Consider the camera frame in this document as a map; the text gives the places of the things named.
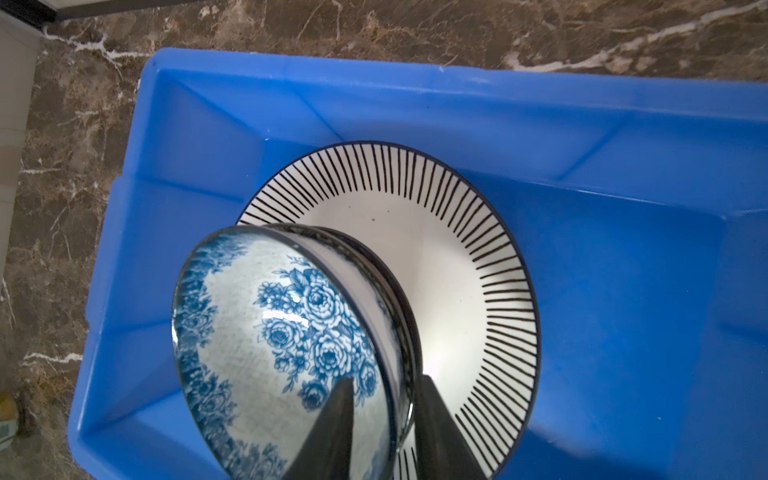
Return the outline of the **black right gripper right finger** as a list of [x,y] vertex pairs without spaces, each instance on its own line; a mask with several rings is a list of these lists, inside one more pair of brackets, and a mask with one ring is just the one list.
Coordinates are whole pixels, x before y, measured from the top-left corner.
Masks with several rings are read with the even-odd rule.
[[433,380],[415,383],[415,444],[420,479],[485,479]]

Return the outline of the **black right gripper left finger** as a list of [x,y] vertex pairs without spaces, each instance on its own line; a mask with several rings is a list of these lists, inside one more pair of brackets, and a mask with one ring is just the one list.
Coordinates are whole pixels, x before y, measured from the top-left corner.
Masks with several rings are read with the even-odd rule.
[[344,377],[335,383],[283,479],[349,479],[353,426],[354,385]]

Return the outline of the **blue floral ceramic bowl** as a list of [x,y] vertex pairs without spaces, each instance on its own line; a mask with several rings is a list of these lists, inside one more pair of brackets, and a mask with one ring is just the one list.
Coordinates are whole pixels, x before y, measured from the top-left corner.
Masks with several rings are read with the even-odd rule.
[[209,235],[179,274],[173,350],[197,428],[229,477],[280,479],[348,377],[350,478],[388,479],[400,446],[370,339],[318,265],[264,227]]

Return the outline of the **black striped white plate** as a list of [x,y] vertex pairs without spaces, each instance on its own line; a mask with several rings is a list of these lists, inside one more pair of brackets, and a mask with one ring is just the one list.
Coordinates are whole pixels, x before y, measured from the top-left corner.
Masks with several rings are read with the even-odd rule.
[[326,227],[376,254],[414,314],[423,372],[485,475],[502,471],[536,398],[539,312],[512,234],[468,180],[401,145],[337,144],[282,168],[239,221]]

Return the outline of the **leaf patterned ceramic bowl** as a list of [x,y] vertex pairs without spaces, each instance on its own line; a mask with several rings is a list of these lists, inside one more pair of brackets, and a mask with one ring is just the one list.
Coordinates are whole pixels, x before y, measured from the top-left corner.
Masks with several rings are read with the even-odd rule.
[[396,277],[373,250],[339,230],[289,223],[264,228],[316,263],[348,302],[372,344],[390,407],[393,442],[402,445],[413,424],[414,383],[423,361],[414,315]]

